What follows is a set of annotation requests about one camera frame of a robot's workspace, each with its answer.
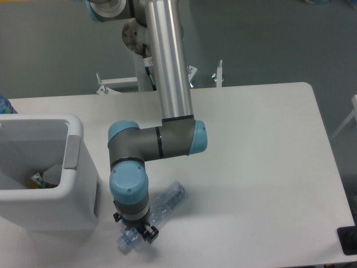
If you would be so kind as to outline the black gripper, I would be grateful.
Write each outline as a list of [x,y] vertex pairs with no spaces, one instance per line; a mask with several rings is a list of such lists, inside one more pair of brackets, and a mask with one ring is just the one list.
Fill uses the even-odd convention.
[[152,244],[159,235],[159,230],[155,226],[149,224],[149,212],[136,220],[125,219],[118,212],[113,214],[113,218],[115,222],[122,222],[129,228],[136,228],[143,239],[149,244]]

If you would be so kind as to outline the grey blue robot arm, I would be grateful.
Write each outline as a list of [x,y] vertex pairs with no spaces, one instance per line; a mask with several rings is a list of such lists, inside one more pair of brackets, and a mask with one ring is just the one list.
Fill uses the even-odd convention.
[[192,109],[178,2],[87,1],[86,6],[95,21],[129,18],[148,30],[146,38],[139,30],[123,37],[136,41],[140,56],[153,59],[153,68],[146,73],[160,97],[162,124],[140,128],[133,121],[116,122],[108,130],[108,150],[114,220],[151,243],[159,231],[149,221],[152,207],[145,163],[198,154],[208,146],[205,124],[195,119]]

